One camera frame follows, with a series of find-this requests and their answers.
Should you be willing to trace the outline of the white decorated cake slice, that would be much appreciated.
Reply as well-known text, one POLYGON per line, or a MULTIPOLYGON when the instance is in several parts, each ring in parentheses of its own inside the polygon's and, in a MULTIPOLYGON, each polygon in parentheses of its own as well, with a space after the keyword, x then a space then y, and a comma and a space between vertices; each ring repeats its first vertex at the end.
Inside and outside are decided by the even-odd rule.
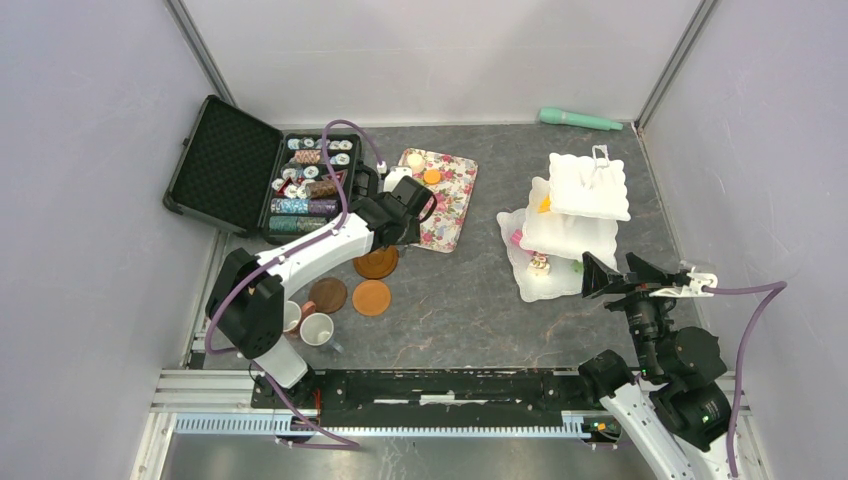
POLYGON ((535 276, 548 276, 551 265, 548 256, 540 252, 534 252, 527 266, 527 271, 535 276))

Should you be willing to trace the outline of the yellow wedge cake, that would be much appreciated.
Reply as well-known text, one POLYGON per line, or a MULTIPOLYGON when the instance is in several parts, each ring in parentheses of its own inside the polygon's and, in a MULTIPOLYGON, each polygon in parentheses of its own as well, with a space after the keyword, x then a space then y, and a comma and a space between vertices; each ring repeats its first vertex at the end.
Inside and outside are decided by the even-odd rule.
POLYGON ((546 213, 551 209, 551 199, 549 195, 546 195, 537 206, 538 213, 546 213))

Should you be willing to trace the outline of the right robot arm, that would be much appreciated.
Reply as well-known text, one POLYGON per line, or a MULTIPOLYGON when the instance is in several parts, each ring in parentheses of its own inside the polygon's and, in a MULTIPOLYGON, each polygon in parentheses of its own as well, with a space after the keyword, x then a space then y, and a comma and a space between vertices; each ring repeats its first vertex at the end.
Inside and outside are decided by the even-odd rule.
POLYGON ((581 294, 612 296, 603 306, 625 315, 639 369, 605 350, 579 366, 578 396, 613 415, 657 478, 729 479, 732 409, 717 383, 727 371, 718 339, 675 329, 670 317, 679 299, 708 296, 718 278, 688 263, 669 272, 633 253, 626 260, 620 273, 584 252, 581 294))

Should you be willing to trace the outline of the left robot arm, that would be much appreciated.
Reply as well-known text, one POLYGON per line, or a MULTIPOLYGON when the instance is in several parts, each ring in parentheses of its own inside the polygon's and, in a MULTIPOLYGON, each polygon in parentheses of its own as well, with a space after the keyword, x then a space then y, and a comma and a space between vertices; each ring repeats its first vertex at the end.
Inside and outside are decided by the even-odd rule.
POLYGON ((291 295, 338 265, 389 246, 413 244, 434 212, 434 193, 405 176, 388 192, 360 197, 336 219, 281 247, 230 252, 217 274, 205 313, 208 330, 276 383, 290 407, 314 394, 310 367, 284 337, 284 306, 291 295))

